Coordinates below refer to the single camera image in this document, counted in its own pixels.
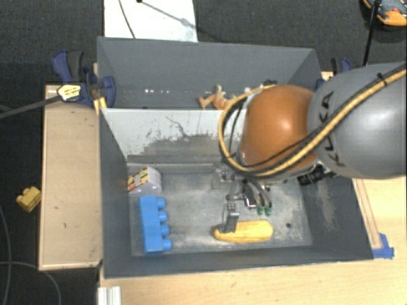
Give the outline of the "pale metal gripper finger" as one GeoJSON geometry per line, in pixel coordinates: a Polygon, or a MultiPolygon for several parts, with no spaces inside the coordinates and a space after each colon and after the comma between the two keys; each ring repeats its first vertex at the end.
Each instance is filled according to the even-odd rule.
{"type": "Polygon", "coordinates": [[[234,233],[240,212],[235,203],[226,203],[223,211],[223,232],[234,233]]]}
{"type": "Polygon", "coordinates": [[[235,180],[235,173],[225,168],[214,170],[211,178],[211,188],[217,190],[223,186],[229,186],[235,180]]]}

